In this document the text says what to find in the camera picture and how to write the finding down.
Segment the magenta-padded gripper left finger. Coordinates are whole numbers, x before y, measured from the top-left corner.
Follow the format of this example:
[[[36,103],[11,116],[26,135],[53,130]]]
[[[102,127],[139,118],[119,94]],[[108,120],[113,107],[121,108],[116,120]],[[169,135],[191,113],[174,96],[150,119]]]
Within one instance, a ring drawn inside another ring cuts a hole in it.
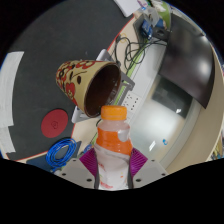
[[[98,163],[94,149],[90,149],[80,158],[72,158],[60,171],[55,174],[78,186],[98,188]]]

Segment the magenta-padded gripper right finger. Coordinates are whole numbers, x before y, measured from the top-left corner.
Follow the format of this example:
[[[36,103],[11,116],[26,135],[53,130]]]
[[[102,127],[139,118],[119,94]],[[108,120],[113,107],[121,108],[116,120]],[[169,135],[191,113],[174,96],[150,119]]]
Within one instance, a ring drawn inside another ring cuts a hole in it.
[[[148,159],[139,150],[133,149],[129,162],[129,187],[140,188],[157,181],[168,173],[154,159]]]

